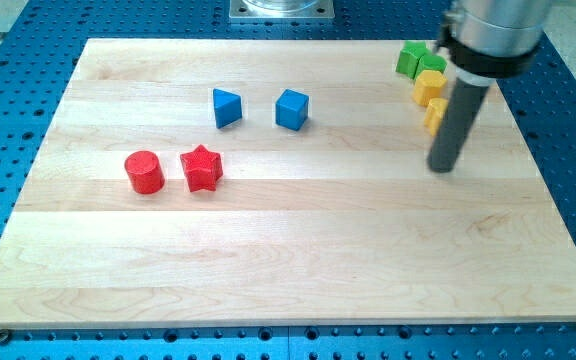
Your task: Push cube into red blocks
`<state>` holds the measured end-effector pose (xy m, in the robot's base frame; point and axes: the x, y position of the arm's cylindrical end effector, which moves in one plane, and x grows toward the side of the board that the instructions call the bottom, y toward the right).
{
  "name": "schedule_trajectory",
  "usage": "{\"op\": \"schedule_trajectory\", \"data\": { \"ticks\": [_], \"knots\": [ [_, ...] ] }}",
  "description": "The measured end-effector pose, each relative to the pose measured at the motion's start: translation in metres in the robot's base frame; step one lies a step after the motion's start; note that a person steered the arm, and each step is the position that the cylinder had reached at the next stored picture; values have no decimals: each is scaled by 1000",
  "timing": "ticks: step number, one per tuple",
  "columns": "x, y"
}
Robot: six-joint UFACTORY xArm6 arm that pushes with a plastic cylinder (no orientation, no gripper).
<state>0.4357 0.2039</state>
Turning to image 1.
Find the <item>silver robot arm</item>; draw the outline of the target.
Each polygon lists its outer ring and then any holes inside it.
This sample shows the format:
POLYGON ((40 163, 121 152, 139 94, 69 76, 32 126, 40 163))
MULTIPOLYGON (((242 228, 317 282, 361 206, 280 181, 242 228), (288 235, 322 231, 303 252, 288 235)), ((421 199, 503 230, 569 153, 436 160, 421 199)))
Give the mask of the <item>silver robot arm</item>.
POLYGON ((443 13, 435 50, 445 48, 457 77, 487 86, 531 66, 552 0, 454 0, 443 13))

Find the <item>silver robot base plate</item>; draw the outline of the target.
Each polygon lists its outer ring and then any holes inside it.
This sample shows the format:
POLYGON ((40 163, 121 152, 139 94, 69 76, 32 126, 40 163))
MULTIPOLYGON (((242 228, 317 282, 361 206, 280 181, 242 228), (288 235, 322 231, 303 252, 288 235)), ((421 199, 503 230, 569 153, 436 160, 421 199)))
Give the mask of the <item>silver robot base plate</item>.
POLYGON ((231 20, 323 19, 335 17, 333 0, 230 0, 231 20))

